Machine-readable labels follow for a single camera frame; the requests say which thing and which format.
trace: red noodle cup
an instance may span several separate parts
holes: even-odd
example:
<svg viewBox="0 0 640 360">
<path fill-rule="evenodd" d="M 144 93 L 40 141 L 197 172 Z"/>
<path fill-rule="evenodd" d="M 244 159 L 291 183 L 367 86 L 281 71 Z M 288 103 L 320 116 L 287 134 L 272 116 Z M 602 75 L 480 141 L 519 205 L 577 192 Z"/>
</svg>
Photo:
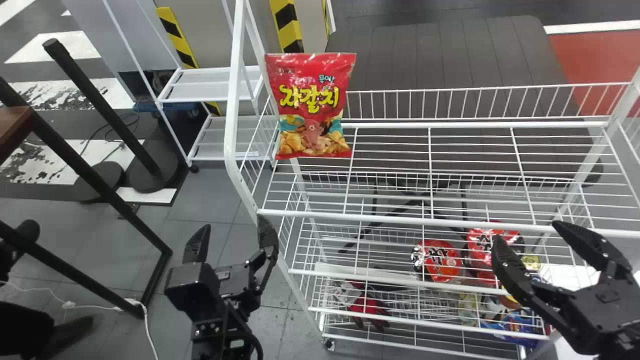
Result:
<svg viewBox="0 0 640 360">
<path fill-rule="evenodd" d="M 481 229 L 471 228 L 467 232 L 467 246 L 469 258 L 473 261 L 474 267 L 491 268 L 491 248 L 493 247 L 493 237 L 502 236 L 509 245 L 524 245 L 522 235 L 516 230 Z M 516 252 L 522 252 L 522 247 L 515 247 Z"/>
<path fill-rule="evenodd" d="M 425 239 L 411 253 L 413 269 L 420 280 L 449 282 L 458 276 L 462 261 L 460 253 L 444 240 Z"/>
</svg>

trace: red snack bag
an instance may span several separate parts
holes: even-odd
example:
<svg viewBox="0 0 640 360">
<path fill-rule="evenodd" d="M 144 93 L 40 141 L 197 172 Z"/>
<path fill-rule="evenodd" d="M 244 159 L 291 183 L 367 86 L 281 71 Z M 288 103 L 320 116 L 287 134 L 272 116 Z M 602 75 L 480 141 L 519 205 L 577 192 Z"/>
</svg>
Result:
<svg viewBox="0 0 640 360">
<path fill-rule="evenodd" d="M 501 236 L 509 245 L 524 245 L 522 235 L 516 230 L 471 228 L 467 232 L 467 245 L 469 247 L 469 258 L 477 260 L 473 262 L 474 266 L 491 268 L 491 248 L 493 247 L 493 237 L 496 235 Z M 517 246 L 514 251 L 522 252 L 523 247 Z"/>
<path fill-rule="evenodd" d="M 411 262 L 420 280 L 449 282 L 460 273 L 460 253 L 443 240 L 425 239 L 413 247 Z"/>
<path fill-rule="evenodd" d="M 342 305 L 346 306 L 349 311 L 354 313 L 390 316 L 385 309 L 388 308 L 388 305 L 376 299 L 372 294 L 371 287 L 369 286 L 368 288 L 369 291 L 365 294 L 362 283 L 342 281 L 336 287 L 333 296 Z M 386 320 L 369 319 L 369 321 L 380 332 L 385 332 L 385 328 L 390 326 Z M 364 323 L 359 316 L 353 316 L 353 322 L 359 329 L 364 329 Z"/>
<path fill-rule="evenodd" d="M 350 157 L 340 120 L 356 54 L 265 54 L 264 61 L 280 113 L 276 159 Z"/>
</svg>

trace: yellow and black hazard stripe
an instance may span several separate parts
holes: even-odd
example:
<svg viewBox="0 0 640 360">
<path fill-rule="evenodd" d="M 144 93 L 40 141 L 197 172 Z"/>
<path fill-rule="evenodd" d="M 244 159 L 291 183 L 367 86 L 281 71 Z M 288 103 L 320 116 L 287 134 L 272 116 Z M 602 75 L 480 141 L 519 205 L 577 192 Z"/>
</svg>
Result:
<svg viewBox="0 0 640 360">
<path fill-rule="evenodd" d="M 324 17 L 324 30 L 326 31 L 326 38 L 329 38 L 329 18 L 326 16 L 326 0 L 322 0 L 322 14 Z"/>
<path fill-rule="evenodd" d="M 182 65 L 187 69 L 199 68 L 196 57 L 193 56 L 193 51 L 191 51 L 191 47 L 189 46 L 186 37 L 184 37 L 184 34 L 178 25 L 178 20 L 176 20 L 171 8 L 169 6 L 161 6 L 156 8 L 156 13 L 160 18 L 160 22 L 162 22 L 164 29 L 169 34 L 169 39 L 171 40 L 175 50 L 178 52 Z M 213 115 L 222 115 L 222 111 L 220 111 L 218 103 L 211 101 L 207 102 L 207 105 L 209 111 L 211 111 Z"/>
<path fill-rule="evenodd" d="M 284 53 L 304 53 L 302 31 L 296 15 L 294 0 L 269 0 L 273 21 L 276 24 L 278 41 Z"/>
</svg>

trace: black robotic arm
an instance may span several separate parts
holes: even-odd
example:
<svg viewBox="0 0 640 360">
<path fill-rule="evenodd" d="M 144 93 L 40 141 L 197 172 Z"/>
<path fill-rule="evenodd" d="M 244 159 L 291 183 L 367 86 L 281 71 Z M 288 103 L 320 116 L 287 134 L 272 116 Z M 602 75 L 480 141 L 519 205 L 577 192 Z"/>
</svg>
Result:
<svg viewBox="0 0 640 360">
<path fill-rule="evenodd" d="M 640 359 L 640 287 L 624 255 L 600 234 L 568 222 L 554 229 L 595 270 L 598 283 L 570 291 L 537 280 L 503 239 L 494 240 L 493 271 L 519 303 L 553 325 L 578 353 L 601 360 Z"/>
</svg>

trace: round black base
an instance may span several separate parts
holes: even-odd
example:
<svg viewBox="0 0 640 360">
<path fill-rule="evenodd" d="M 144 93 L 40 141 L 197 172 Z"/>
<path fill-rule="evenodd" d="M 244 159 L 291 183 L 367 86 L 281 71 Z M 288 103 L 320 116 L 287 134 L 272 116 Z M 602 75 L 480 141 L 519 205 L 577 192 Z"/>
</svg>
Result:
<svg viewBox="0 0 640 360">
<path fill-rule="evenodd" d="M 120 187 L 120 180 L 124 170 L 115 161 L 103 161 L 92 166 L 92 169 L 111 187 L 116 190 Z M 97 202 L 101 196 L 82 177 L 78 177 L 71 189 L 75 201 L 90 203 Z"/>
<path fill-rule="evenodd" d="M 156 192 L 174 182 L 178 175 L 179 160 L 170 144 L 162 140 L 147 140 L 144 148 L 158 167 L 159 172 L 151 174 L 138 158 L 134 158 L 127 169 L 127 180 L 132 188 L 141 193 Z"/>
</svg>

